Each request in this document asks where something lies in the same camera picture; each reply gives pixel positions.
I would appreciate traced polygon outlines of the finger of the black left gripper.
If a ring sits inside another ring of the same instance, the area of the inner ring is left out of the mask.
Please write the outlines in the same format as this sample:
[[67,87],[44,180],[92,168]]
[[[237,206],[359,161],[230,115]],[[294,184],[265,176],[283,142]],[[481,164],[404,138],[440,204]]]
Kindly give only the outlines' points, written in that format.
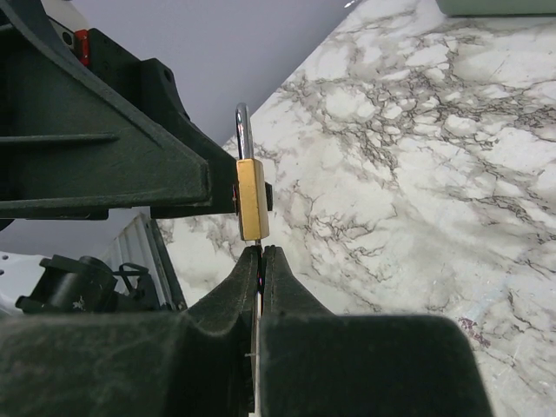
[[199,202],[171,202],[153,207],[154,217],[231,214],[263,217],[272,208],[272,188],[255,159],[236,160],[195,126],[186,114],[172,71],[156,59],[149,61],[149,117],[205,163],[194,186]]

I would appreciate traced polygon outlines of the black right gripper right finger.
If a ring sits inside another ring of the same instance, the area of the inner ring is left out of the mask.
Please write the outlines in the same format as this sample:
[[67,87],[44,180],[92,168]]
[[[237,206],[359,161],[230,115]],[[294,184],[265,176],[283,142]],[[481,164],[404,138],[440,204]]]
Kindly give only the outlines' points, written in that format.
[[265,251],[260,409],[265,416],[489,416],[471,346],[448,318],[336,315]]

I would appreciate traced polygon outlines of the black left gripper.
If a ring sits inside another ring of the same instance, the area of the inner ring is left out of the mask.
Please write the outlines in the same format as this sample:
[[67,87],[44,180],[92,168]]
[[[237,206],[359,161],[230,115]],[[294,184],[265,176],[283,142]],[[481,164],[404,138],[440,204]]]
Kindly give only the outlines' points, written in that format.
[[1,4],[1,216],[199,202],[205,163],[149,117],[149,60],[38,1]]

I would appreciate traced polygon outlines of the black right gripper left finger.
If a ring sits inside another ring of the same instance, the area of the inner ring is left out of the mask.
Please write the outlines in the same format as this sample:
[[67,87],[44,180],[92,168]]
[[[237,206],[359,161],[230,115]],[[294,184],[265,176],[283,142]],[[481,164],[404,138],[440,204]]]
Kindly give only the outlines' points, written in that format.
[[4,416],[246,416],[257,251],[183,311],[146,311],[94,258],[42,259],[1,321]]

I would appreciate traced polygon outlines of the small brass padlock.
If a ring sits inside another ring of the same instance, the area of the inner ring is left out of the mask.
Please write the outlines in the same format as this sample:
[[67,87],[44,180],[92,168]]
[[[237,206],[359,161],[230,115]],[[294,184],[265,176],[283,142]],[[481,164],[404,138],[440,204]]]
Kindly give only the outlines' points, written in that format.
[[238,145],[236,162],[241,238],[245,242],[269,236],[268,202],[263,165],[255,158],[250,113],[246,103],[235,109],[235,130]]

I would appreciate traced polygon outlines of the green transparent toolbox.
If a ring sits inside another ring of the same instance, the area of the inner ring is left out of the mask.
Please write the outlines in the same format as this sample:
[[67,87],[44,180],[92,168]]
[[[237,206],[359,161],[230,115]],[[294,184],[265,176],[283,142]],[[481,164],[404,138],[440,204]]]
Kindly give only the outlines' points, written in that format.
[[450,17],[550,16],[555,0],[437,0],[440,11]]

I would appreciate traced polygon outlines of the aluminium frame rail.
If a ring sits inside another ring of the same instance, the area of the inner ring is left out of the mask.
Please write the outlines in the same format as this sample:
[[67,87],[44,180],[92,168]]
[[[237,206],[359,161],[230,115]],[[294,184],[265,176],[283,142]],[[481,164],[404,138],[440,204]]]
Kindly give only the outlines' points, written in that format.
[[109,212],[108,225],[115,236],[100,259],[114,270],[124,263],[146,268],[157,303],[170,310],[185,310],[187,303],[157,222],[143,209],[115,209]]

